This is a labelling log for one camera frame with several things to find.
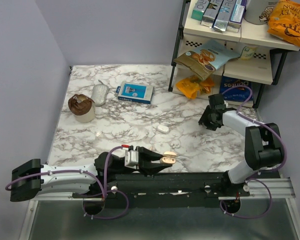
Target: white marble surface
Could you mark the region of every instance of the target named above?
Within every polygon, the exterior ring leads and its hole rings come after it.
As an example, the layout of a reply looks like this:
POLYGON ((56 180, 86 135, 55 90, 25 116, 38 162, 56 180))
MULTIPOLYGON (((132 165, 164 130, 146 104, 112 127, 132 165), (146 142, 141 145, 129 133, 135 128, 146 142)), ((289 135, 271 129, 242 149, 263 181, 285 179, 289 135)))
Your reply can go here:
MULTIPOLYGON (((208 101, 188 100, 168 92, 170 67, 164 65, 75 66, 65 96, 48 163, 76 166, 93 163, 102 152, 121 144, 143 146, 158 153, 174 151, 177 163, 165 172, 226 171, 244 159, 244 138, 228 127, 217 131, 198 125, 208 101), (101 80, 110 87, 106 103, 96 107, 89 123, 75 120, 68 109, 74 94, 91 96, 101 80), (118 100, 116 88, 122 81, 154 86, 151 104, 118 100), (170 132, 156 131, 159 124, 170 132)), ((253 109, 244 108, 255 118, 253 109)), ((117 150, 122 156, 124 151, 117 150)))

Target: orange chip bag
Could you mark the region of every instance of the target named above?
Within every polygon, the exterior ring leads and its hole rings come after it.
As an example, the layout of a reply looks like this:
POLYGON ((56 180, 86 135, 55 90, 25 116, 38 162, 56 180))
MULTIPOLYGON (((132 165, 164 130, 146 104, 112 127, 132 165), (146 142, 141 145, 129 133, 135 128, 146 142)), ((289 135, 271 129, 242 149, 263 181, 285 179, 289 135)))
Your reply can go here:
POLYGON ((211 87, 215 86, 211 77, 202 81, 197 76, 189 76, 177 82, 176 87, 188 98, 195 99, 198 95, 209 94, 211 87))
POLYGON ((268 33, 300 47, 300 3, 280 0, 268 19, 268 33))

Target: black checkered pattern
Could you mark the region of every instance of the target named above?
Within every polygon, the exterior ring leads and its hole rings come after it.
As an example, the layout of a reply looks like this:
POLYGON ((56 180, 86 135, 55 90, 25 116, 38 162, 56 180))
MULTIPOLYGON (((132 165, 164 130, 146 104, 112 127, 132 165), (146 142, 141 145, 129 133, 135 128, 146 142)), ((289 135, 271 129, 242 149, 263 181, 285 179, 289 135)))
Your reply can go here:
POLYGON ((267 59, 267 55, 266 54, 261 54, 261 53, 255 53, 253 54, 253 57, 256 59, 267 59))
POLYGON ((201 42, 195 42, 195 41, 194 42, 193 41, 186 41, 185 45, 196 48, 196 47, 201 46, 202 43, 201 42))

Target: lavender wall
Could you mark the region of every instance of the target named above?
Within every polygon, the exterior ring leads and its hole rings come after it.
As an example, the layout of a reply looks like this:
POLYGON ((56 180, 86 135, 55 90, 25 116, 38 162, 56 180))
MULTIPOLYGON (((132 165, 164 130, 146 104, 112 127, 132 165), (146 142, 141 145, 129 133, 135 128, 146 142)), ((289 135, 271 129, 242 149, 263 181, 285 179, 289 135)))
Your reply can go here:
POLYGON ((0 0, 0 240, 19 239, 28 202, 9 202, 13 168, 47 159, 69 67, 34 0, 0 0))
POLYGON ((266 88, 259 110, 265 122, 278 124, 287 145, 283 174, 291 177, 300 214, 300 52, 288 54, 278 85, 266 88))
POLYGON ((183 0, 36 0, 72 65, 170 64, 183 0))

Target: white shelf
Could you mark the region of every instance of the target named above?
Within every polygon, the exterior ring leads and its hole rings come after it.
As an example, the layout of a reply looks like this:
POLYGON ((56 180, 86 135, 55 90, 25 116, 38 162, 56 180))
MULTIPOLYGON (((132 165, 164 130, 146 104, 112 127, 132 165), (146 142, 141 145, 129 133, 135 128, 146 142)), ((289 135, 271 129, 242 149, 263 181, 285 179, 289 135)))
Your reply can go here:
POLYGON ((243 19, 238 33, 230 31, 219 32, 213 30, 213 28, 202 26, 200 21, 191 18, 192 10, 194 9, 196 2, 197 0, 191 0, 190 2, 189 11, 186 16, 183 30, 184 34, 292 51, 298 51, 300 49, 300 47, 281 40, 268 33, 267 24, 256 25, 243 19))
POLYGON ((271 85, 273 83, 269 49, 259 47, 249 60, 230 60, 225 64, 224 76, 271 85))
POLYGON ((195 20, 191 18, 192 10, 194 9, 194 6, 196 4, 197 0, 192 0, 190 2, 189 11, 186 16, 186 21, 184 25, 184 34, 189 35, 196 35, 196 36, 202 36, 206 38, 213 38, 213 39, 220 39, 220 40, 226 40, 226 41, 233 41, 233 42, 239 42, 241 38, 241 30, 239 30, 238 33, 231 32, 231 31, 225 31, 225 32, 218 32, 215 31, 213 28, 209 28, 207 26, 202 26, 200 21, 195 20))
MULTIPOLYGON (((191 50, 194 50, 197 47, 200 47, 202 44, 207 42, 209 38, 204 37, 198 37, 198 36, 190 36, 190 35, 184 35, 183 39, 180 42, 180 48, 178 51, 178 57, 186 52, 189 52, 191 50)), ((225 44, 225 41, 217 41, 220 44, 225 44)), ((181 64, 176 65, 177 68, 180 69, 188 69, 186 66, 183 66, 181 64)), ((224 66, 220 67, 217 71, 215 71, 213 74, 222 76, 224 73, 224 66)))
MULTIPOLYGON (((173 85, 173 90, 172 92, 174 94, 180 94, 180 95, 184 95, 176 86, 175 84, 177 82, 179 82, 180 80, 182 79, 185 79, 189 76, 193 75, 193 73, 188 70, 188 69, 178 69, 177 71, 177 74, 175 76, 173 76, 173 81, 172 81, 172 85, 173 85)), ((221 83, 221 76, 218 76, 218 75, 212 75, 211 78, 213 79, 214 81, 214 87, 212 88, 211 92, 209 94, 202 94, 202 95, 199 95, 197 98, 199 99, 205 99, 205 100, 208 100, 208 97, 210 95, 213 95, 213 94, 219 94, 220 93, 220 83, 221 83)), ((236 105, 236 106, 239 106, 241 104, 241 102, 238 102, 238 101, 228 101, 227 102, 229 104, 232 104, 232 105, 236 105)), ((249 101, 247 102, 244 107, 248 107, 248 108, 252 108, 253 106, 253 101, 249 101)))
POLYGON ((300 47, 288 43, 284 40, 279 39, 276 36, 272 36, 267 32, 268 24, 255 25, 247 22, 245 19, 241 25, 241 43, 254 44, 264 47, 286 49, 292 51, 298 51, 300 47))

